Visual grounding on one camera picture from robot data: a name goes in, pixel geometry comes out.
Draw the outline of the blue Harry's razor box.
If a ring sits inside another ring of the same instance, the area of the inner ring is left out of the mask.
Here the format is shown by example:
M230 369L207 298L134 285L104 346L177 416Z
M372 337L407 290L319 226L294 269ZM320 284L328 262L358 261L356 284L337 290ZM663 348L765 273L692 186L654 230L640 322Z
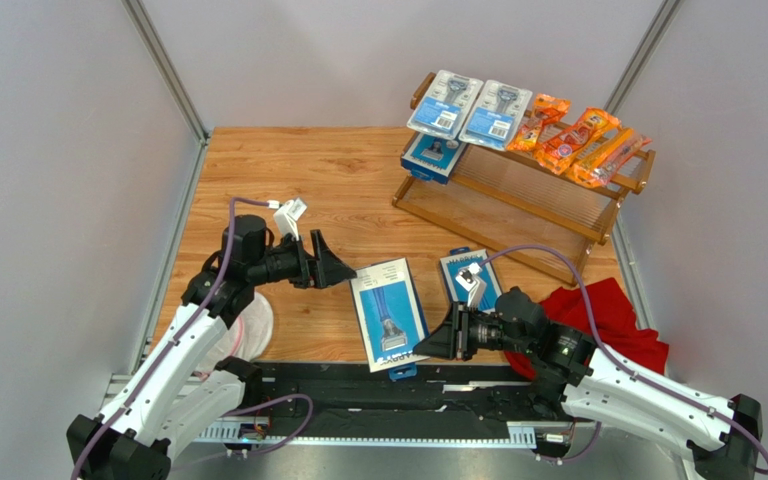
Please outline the blue Harry's razor box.
M458 140L415 133L400 157L400 164L419 180L446 185L466 149L467 145Z
M457 275L472 263L479 263L488 257L485 249L469 250L467 247L454 249L450 255L440 259L443 283L451 301L468 302L468 289L458 283ZM494 267L487 264L478 277L485 283L485 290L478 303L478 308L485 313L495 311L498 297L502 294L501 284Z
M415 348L429 329L408 260L359 269L350 290L369 370L384 372L393 382L416 376L426 357Z

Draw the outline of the orange Bic razor bag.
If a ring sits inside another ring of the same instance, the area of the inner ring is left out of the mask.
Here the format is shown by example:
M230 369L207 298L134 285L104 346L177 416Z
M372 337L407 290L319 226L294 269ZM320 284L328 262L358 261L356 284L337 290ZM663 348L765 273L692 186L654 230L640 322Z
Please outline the orange Bic razor bag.
M592 152L578 156L566 177L586 188L606 187L621 167L650 143L648 136L635 129L621 128Z
M559 122L568 113L570 107L569 99L538 94L534 99L531 115L521 123L514 138L506 146L506 150L516 152L534 150L544 130Z
M588 107L576 122L540 143L533 158L540 166L560 175L586 147L620 126L621 121L616 116L600 108Z

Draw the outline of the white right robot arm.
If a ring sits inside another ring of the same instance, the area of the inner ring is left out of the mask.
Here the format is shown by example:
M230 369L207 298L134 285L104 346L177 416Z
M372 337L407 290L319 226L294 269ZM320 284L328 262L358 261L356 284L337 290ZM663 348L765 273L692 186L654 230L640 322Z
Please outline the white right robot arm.
M724 398L681 385L612 347L550 319L518 288L491 313L453 302L415 353L468 361L480 349L525 355L535 372L532 407L647 439L693 463L705 479L752 479L762 412L746 395Z

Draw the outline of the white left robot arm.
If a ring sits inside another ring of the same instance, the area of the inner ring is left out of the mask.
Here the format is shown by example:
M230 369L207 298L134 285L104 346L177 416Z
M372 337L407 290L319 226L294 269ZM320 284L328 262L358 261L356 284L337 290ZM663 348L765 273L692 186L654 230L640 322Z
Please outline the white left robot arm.
M260 410L262 371L234 356L218 361L190 394L180 392L253 302L257 287L287 281L325 289L355 278L320 231L312 231L311 240L307 252L291 233L274 240L259 216L231 215L221 250L189 282L160 345L100 412L70 424L72 478L165 479L180 453L220 417Z

